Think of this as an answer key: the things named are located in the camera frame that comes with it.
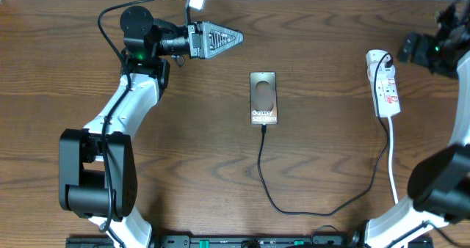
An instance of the black circular joint cap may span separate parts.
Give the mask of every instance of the black circular joint cap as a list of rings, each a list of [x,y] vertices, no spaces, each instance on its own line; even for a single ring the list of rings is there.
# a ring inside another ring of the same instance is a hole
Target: black circular joint cap
[[[120,16],[120,28],[124,33],[147,34],[153,26],[153,17],[142,6],[132,6]]]

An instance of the white power strip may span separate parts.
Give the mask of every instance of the white power strip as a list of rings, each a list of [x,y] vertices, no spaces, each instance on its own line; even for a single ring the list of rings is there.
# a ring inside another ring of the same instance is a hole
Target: white power strip
[[[386,117],[388,120],[388,132],[390,135],[390,144],[388,150],[388,178],[390,180],[391,193],[394,198],[395,204],[398,203],[398,193],[395,187],[395,180],[393,174],[393,152],[394,152],[394,126],[391,122],[391,116],[400,112],[400,102],[398,100],[397,85],[395,83],[395,66],[386,67],[386,63],[391,60],[391,55],[386,55],[387,52],[383,50],[371,50],[366,55],[367,61],[367,76],[370,81],[370,89],[372,91],[372,100],[374,101],[375,116],[377,116],[377,102],[375,100],[375,93],[378,99],[378,111],[380,117]],[[376,88],[374,91],[375,71],[377,71]]]
[[[384,54],[387,54],[387,52],[383,50],[371,50],[366,55],[367,76],[370,81],[376,116],[377,108],[374,96],[375,69],[377,69],[377,65]],[[391,57],[387,56],[380,64],[379,71],[377,72],[377,88],[375,92],[379,100],[379,113],[381,117],[391,117],[400,112],[400,102],[398,100],[397,86],[395,84],[395,66],[392,65],[386,68],[386,63],[390,61],[390,59]]]

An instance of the label on device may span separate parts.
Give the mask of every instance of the label on device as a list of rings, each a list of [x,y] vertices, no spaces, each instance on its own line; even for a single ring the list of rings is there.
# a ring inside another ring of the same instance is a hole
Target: label on device
[[[278,97],[275,72],[250,74],[251,124],[278,123]]]

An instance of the wooden table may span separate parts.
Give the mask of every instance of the wooden table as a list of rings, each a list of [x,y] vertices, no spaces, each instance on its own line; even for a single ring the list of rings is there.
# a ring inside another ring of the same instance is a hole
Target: wooden table
[[[96,18],[129,0],[3,0],[0,5],[0,247],[64,247],[96,235],[58,201],[58,141],[92,120],[114,93],[120,64]],[[137,207],[158,229],[194,235],[309,235],[320,225],[351,231],[392,205],[386,159],[372,191],[328,218],[283,216],[261,187],[260,127],[250,124],[249,72],[278,77],[279,125],[270,126],[263,171],[276,203],[328,212],[364,190],[384,146],[365,54],[397,53],[407,32],[433,33],[448,2],[395,0],[208,0],[196,21],[245,35],[210,60],[172,63],[170,85],[133,141]],[[146,4],[180,24],[183,0]],[[122,11],[105,30],[122,48]],[[446,147],[458,83],[395,64],[402,112],[394,117],[401,197],[417,163]],[[469,223],[447,227],[469,240]],[[437,247],[448,247],[435,233]]]

